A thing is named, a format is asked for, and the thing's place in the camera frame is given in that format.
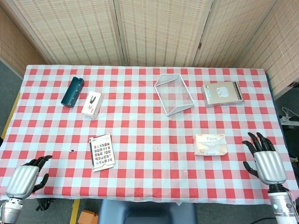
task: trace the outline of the tablecloth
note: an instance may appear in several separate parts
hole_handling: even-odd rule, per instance
[[[194,107],[167,117],[154,89],[160,74],[179,73]],[[61,105],[73,77],[84,87],[74,108]],[[245,103],[204,105],[203,83],[238,81]],[[89,91],[103,93],[96,120],[81,114]],[[46,186],[30,197],[110,198],[129,201],[269,203],[268,186],[245,170],[255,167],[242,144],[247,132],[267,136],[283,160],[288,187],[298,186],[262,69],[29,65],[0,148],[0,195],[15,167],[51,154]],[[111,133],[114,168],[92,171],[88,139]],[[228,153],[195,156],[197,133],[224,133]]]

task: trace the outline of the small product box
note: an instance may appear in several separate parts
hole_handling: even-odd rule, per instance
[[[98,92],[89,92],[82,108],[82,113],[92,119],[96,119],[103,102],[103,94]]]

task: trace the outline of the wicker panel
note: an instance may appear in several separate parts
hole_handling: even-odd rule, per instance
[[[28,64],[45,64],[1,7],[0,57],[20,76]]]
[[[239,67],[263,68],[274,95],[299,77],[299,1],[278,1],[251,44]]]
[[[118,0],[128,64],[192,65],[210,0]]]
[[[108,0],[14,0],[57,64],[120,65]]]
[[[275,0],[215,0],[195,67],[232,67]]]

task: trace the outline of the white metal mesh tray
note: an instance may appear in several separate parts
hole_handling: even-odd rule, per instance
[[[194,106],[194,101],[180,74],[162,74],[155,89],[167,116]]]

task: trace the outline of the silver robotic hand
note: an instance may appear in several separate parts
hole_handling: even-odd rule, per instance
[[[249,141],[242,142],[253,155],[256,170],[252,169],[246,161],[243,162],[244,167],[250,174],[259,178],[264,184],[269,185],[268,196],[277,223],[297,224],[299,217],[291,192],[282,185],[287,176],[280,155],[269,139],[263,137],[260,133],[256,134],[260,141],[254,134],[248,133],[254,145]]]
[[[45,174],[40,184],[35,184],[39,172],[51,158],[51,155],[42,156],[15,169],[5,191],[9,200],[0,208],[0,224],[15,224],[23,207],[22,200],[45,186],[49,174]]]

